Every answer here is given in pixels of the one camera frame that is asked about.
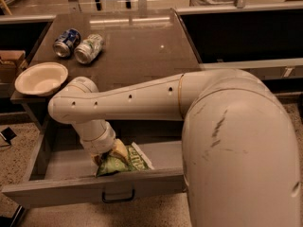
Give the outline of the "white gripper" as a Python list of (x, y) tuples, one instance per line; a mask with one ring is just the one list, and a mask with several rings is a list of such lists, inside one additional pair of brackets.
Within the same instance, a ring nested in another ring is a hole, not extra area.
[(120, 139), (116, 139), (116, 133), (110, 123), (103, 120), (91, 120), (85, 123), (74, 124), (73, 128), (80, 137), (80, 143), (91, 156), (93, 163), (101, 166), (106, 159), (102, 154), (109, 154), (122, 162), (128, 162), (128, 150)]

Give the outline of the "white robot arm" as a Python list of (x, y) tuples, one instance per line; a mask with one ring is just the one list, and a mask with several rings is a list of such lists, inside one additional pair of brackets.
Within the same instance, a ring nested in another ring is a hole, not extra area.
[(300, 161), (292, 121), (255, 76), (218, 69), (108, 92), (78, 77), (49, 114), (94, 153), (111, 147), (111, 119), (181, 120), (193, 227), (300, 227)]

